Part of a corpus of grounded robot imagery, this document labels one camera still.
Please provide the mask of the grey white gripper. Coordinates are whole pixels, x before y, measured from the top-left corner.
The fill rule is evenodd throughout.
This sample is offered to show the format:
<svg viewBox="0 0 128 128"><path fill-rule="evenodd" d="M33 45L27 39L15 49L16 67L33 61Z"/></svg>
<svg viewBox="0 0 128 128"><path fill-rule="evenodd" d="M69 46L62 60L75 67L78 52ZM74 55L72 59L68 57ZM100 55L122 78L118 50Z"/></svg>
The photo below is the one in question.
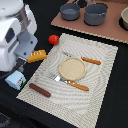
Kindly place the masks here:
<svg viewBox="0 0 128 128"><path fill-rule="evenodd" d="M35 17L28 5L0 16L0 71L11 71L18 58L27 60L37 44Z"/></svg>

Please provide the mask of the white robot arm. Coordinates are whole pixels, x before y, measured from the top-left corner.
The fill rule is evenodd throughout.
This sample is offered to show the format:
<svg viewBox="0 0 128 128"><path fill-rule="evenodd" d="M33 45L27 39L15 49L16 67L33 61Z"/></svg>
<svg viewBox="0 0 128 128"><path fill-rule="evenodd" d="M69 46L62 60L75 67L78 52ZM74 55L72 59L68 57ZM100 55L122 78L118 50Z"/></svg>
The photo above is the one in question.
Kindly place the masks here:
<svg viewBox="0 0 128 128"><path fill-rule="evenodd" d="M37 24L23 0L0 0L0 71L11 71L18 59L27 61L37 44Z"/></svg>

